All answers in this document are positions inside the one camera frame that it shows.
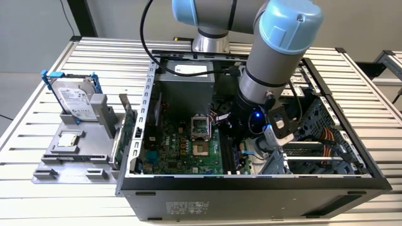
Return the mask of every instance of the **sticker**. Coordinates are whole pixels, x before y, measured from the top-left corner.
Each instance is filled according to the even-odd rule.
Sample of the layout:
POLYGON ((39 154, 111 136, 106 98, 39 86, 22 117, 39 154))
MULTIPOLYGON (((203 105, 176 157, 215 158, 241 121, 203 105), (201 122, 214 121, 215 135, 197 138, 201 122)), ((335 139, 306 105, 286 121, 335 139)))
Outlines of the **sticker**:
POLYGON ((168 214, 206 214, 210 202, 166 202, 168 214))
POLYGON ((71 88, 59 88, 59 92, 71 114, 80 120, 96 120, 86 92, 71 88))
POLYGON ((74 161, 74 157, 59 157, 60 161, 74 161))
MULTIPOLYGON (((175 66, 175 72, 183 73, 183 74, 193 74, 199 72, 206 72, 207 66, 205 65, 176 65, 175 66)), ((198 77, 209 77, 207 74, 199 75, 198 77)))

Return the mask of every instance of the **metal frame rail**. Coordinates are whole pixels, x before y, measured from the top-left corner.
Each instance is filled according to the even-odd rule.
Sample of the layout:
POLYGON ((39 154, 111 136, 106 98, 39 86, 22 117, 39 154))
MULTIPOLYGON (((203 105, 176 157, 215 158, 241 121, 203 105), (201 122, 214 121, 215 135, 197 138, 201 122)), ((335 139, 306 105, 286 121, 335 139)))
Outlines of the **metal frame rail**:
MULTIPOLYGON (((150 41, 151 49, 190 51, 189 41, 150 41)), ((231 52, 249 54, 250 44, 231 44, 231 52)), ((293 221, 182 222, 186 225, 402 225, 402 116, 347 53, 311 48, 313 63, 343 109, 393 191, 333 219, 293 221)), ((115 111, 119 93, 139 108, 150 59, 139 41, 83 38, 68 43, 51 71, 90 74, 96 71, 115 111)), ((0 138, 0 225, 119 224, 139 222, 115 185, 36 185, 32 172, 56 132, 60 106, 40 84, 0 138)))

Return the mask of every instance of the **light blue joint cap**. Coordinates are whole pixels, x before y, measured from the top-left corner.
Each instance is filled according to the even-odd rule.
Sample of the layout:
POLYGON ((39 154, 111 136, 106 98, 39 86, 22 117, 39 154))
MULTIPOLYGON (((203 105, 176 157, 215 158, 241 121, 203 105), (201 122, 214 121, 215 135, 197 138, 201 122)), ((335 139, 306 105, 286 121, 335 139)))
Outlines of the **light blue joint cap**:
POLYGON ((270 0, 259 20, 259 32, 279 53, 297 55, 311 46, 323 15, 310 0, 270 0))
POLYGON ((194 0, 171 0, 171 9, 179 22, 194 26, 199 25, 194 0))

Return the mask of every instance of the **motherboard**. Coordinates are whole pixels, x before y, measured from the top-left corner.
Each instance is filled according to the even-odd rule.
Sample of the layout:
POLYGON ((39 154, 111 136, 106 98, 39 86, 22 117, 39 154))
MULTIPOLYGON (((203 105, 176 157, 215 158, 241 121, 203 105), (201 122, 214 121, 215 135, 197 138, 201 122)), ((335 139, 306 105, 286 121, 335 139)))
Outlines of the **motherboard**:
MULTIPOLYGON (((144 174, 223 174, 219 131, 209 121, 195 119, 193 123, 164 120, 160 145, 146 152, 144 174), (197 134, 210 130, 211 138, 195 139, 191 130, 197 134)), ((247 157, 242 161, 239 174, 250 174, 247 157)))

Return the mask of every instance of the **green circuit board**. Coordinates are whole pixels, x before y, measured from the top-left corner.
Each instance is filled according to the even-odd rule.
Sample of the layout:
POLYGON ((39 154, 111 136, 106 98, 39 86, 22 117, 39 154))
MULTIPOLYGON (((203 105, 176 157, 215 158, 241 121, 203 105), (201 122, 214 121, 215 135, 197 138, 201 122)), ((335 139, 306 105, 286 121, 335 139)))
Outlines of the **green circuit board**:
POLYGON ((209 142, 191 141, 191 124, 164 121, 158 163, 146 159, 146 174, 223 174, 219 132, 209 142))

